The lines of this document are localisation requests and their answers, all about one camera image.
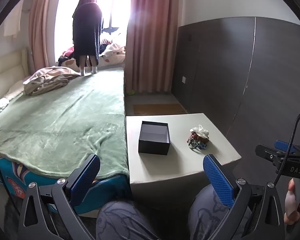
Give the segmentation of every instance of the headboard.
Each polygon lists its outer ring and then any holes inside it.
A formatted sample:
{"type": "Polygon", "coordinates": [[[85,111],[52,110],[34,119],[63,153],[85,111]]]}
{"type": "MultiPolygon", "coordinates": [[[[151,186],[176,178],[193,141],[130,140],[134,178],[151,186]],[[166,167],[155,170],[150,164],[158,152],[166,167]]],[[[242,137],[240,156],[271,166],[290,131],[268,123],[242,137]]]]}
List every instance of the headboard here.
{"type": "Polygon", "coordinates": [[[29,76],[29,70],[26,49],[0,57],[0,99],[11,86],[27,76],[29,76]]]}

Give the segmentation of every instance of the person's leg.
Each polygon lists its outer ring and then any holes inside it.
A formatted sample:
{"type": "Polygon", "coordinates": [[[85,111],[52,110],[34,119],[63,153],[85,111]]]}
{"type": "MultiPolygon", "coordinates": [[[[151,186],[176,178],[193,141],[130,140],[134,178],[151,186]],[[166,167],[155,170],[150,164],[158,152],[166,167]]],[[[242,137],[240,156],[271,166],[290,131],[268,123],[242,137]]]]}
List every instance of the person's leg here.
{"type": "Polygon", "coordinates": [[[89,56],[89,59],[91,60],[92,63],[92,74],[98,73],[97,58],[95,56],[89,56]]]}
{"type": "Polygon", "coordinates": [[[87,57],[86,56],[80,56],[79,57],[79,66],[80,66],[81,76],[85,75],[85,69],[84,69],[84,67],[86,66],[86,61],[87,61],[87,57]]]}
{"type": "MultiPolygon", "coordinates": [[[[211,184],[204,187],[196,196],[189,211],[190,240],[208,239],[228,210],[229,207],[221,203],[211,184]]],[[[250,210],[247,209],[233,240],[240,239],[250,214],[250,210]]]]}
{"type": "Polygon", "coordinates": [[[133,202],[112,201],[99,211],[97,240],[159,240],[146,217],[133,202]]]}

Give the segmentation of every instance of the window frame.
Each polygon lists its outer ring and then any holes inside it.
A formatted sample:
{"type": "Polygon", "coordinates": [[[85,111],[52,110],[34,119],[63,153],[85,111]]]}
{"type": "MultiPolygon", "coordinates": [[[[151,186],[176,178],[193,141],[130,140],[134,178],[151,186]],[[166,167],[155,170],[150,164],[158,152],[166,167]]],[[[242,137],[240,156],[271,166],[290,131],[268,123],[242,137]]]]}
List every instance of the window frame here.
{"type": "Polygon", "coordinates": [[[112,13],[113,13],[113,0],[112,0],[111,11],[110,11],[109,27],[105,28],[105,29],[103,28],[104,20],[102,18],[101,32],[107,32],[107,33],[111,34],[119,28],[119,27],[112,27],[112,13]]]}

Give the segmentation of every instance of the hanging white cloth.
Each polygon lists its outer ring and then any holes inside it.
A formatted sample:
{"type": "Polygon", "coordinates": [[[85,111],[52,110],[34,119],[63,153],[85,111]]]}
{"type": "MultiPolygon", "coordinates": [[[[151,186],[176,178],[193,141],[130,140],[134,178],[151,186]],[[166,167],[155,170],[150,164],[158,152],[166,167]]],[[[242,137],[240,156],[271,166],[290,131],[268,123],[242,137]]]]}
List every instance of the hanging white cloth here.
{"type": "Polygon", "coordinates": [[[9,15],[4,20],[4,36],[17,37],[20,31],[20,21],[22,5],[24,0],[20,0],[16,6],[12,9],[9,15]]]}

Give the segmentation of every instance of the person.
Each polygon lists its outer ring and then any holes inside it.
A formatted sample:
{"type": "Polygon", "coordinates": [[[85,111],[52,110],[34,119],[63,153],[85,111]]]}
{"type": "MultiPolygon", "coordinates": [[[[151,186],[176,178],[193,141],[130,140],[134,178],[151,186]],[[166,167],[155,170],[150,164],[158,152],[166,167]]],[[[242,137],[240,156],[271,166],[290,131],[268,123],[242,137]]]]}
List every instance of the person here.
{"type": "MultiPolygon", "coordinates": [[[[294,191],[293,179],[289,190],[294,191]]],[[[151,223],[146,212],[132,201],[112,201],[106,203],[99,211],[96,222],[97,240],[160,240],[156,223],[151,223]]],[[[188,214],[190,240],[206,240],[218,227],[229,207],[221,203],[212,185],[204,187],[195,197],[188,214]]],[[[233,236],[240,239],[251,211],[247,208],[242,221],[233,236]]],[[[294,223],[300,217],[299,213],[285,216],[285,223],[294,223]]]]}
{"type": "Polygon", "coordinates": [[[87,56],[92,64],[92,74],[96,74],[99,63],[102,12],[97,0],[80,0],[73,14],[74,58],[85,75],[87,56]]]}

